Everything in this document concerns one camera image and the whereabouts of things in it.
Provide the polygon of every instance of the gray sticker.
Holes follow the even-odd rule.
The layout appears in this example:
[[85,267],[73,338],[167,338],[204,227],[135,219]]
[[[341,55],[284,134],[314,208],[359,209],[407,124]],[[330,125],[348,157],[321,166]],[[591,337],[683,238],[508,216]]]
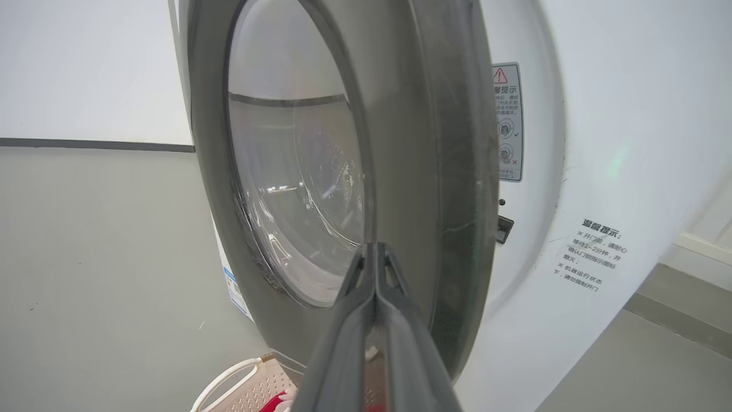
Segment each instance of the gray sticker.
[[523,171],[523,99],[518,63],[493,66],[501,180],[520,182]]

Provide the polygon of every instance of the gray floor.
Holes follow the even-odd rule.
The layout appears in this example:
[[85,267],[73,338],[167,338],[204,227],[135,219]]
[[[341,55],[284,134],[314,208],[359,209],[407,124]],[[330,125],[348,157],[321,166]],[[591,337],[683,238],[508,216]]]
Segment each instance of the gray floor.
[[[0,269],[1,412],[188,411],[266,350],[193,154],[0,148]],[[730,359],[623,311],[539,410],[732,411],[730,389]]]

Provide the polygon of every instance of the red triangle symbol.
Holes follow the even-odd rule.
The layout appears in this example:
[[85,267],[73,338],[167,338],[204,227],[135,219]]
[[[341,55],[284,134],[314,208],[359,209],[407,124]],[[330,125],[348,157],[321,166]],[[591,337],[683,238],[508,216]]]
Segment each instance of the red triangle symbol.
[[508,83],[508,78],[506,78],[506,73],[503,73],[503,69],[498,69],[496,74],[493,75],[493,84],[503,83]]

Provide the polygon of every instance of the front-loading washing machine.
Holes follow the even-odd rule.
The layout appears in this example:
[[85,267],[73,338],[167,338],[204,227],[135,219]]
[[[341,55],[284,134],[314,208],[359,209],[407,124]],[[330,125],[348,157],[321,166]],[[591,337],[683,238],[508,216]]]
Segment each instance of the front-loading washing machine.
[[529,0],[175,12],[227,270],[296,382],[354,251],[381,241],[463,407],[532,411],[729,170],[729,139],[669,117],[706,107],[663,88],[675,55],[640,59],[624,34],[667,15]]

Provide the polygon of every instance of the round glass window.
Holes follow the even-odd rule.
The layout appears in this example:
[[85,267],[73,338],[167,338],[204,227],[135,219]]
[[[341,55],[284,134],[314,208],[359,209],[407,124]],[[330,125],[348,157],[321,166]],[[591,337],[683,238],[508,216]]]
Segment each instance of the round glass window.
[[331,306],[363,238],[362,171],[340,74],[297,0],[247,1],[228,91],[236,165],[261,250],[290,294]]

